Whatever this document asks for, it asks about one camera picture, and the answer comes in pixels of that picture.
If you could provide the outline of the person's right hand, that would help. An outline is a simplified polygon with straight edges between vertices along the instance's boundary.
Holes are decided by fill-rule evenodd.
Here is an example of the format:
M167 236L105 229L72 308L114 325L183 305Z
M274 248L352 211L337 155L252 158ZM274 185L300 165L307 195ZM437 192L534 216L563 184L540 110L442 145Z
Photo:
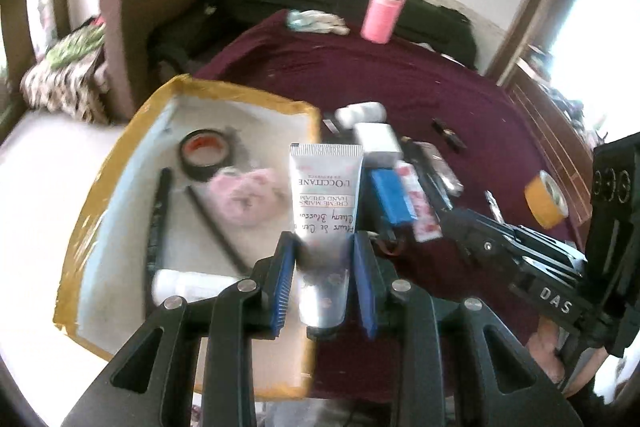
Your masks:
M563 362L556 355L560 329L551 320L541 317L536 332L529 337L526 349L553 384L559 384L565 377Z

